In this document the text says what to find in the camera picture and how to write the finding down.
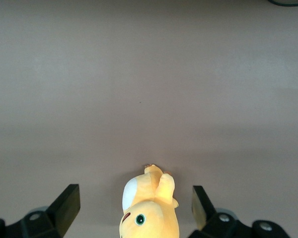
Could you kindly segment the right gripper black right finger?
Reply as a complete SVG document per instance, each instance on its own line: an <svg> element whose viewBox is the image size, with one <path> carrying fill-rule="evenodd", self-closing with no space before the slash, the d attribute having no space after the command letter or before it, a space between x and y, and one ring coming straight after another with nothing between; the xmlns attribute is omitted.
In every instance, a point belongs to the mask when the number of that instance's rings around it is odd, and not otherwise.
<svg viewBox="0 0 298 238"><path fill-rule="evenodd" d="M191 238L288 238L287 232L278 224L256 220L252 226L242 223L230 210L216 209L204 188L193 186L192 213L197 229Z"/></svg>

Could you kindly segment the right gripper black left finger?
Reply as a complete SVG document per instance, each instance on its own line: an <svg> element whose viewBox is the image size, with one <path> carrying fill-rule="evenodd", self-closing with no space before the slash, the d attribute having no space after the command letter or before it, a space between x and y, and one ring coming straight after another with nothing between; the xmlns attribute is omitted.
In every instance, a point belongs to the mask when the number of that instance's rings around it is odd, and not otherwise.
<svg viewBox="0 0 298 238"><path fill-rule="evenodd" d="M79 185L70 184L50 206L36 208L11 225L0 219L0 238L63 238L79 211Z"/></svg>

